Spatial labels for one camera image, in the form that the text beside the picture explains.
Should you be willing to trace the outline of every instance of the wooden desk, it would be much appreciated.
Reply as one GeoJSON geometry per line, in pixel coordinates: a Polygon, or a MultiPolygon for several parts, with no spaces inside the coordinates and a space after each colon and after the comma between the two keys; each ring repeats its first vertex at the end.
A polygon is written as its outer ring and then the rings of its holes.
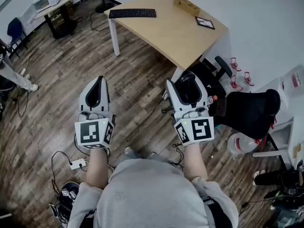
{"type": "MultiPolygon", "coordinates": [[[[109,19],[109,25],[116,56],[120,52],[115,22],[132,31],[173,62],[177,66],[172,77],[175,82],[228,29],[205,11],[201,11],[198,17],[211,20],[215,30],[198,26],[195,17],[174,6],[173,1],[134,0],[118,5],[112,9],[155,9],[157,17],[109,19]]],[[[112,9],[104,13],[109,16],[112,9]]]]}
{"type": "Polygon", "coordinates": [[[68,12],[67,12],[66,3],[69,1],[70,0],[60,0],[58,4],[56,4],[55,6],[49,7],[45,10],[42,10],[34,18],[34,19],[38,19],[38,18],[44,16],[49,28],[51,29],[51,31],[53,33],[53,37],[55,39],[59,39],[59,38],[67,36],[68,34],[71,34],[74,31],[74,29],[77,27],[77,21],[71,20],[68,15],[68,12]],[[52,21],[48,16],[49,13],[55,11],[56,9],[60,9],[62,18],[65,21],[57,29],[54,28],[52,21]]]}

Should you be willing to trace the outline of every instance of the gray sweatshirt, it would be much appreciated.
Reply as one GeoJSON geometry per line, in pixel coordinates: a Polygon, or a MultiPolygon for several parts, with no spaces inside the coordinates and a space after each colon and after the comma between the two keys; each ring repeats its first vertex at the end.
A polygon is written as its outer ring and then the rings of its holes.
{"type": "Polygon", "coordinates": [[[81,183],[68,228],[80,227],[95,210],[94,228],[214,228],[213,216],[201,197],[219,203],[238,227],[238,210],[216,182],[187,180],[174,166],[155,160],[119,164],[104,190],[81,183]]]}

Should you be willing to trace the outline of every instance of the white sneaker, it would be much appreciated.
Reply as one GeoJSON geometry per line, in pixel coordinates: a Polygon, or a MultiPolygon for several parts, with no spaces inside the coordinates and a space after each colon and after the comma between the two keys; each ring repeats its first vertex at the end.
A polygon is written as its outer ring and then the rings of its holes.
{"type": "Polygon", "coordinates": [[[30,90],[30,91],[37,91],[38,88],[39,88],[38,85],[31,85],[30,88],[29,88],[29,90],[30,90]]]}

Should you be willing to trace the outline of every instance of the black keyboard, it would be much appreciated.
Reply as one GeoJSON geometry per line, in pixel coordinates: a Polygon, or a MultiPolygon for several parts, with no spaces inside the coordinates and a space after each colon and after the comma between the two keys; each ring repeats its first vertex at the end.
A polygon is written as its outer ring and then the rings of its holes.
{"type": "Polygon", "coordinates": [[[135,17],[156,18],[156,11],[155,9],[113,9],[109,14],[109,19],[135,17]]]}

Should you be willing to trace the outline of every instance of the microwave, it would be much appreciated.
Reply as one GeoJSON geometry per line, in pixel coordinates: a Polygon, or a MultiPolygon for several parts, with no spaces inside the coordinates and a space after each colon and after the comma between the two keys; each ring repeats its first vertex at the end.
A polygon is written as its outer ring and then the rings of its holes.
{"type": "Polygon", "coordinates": [[[52,7],[59,3],[60,0],[35,0],[32,5],[37,13],[45,10],[49,7],[52,7]]]}

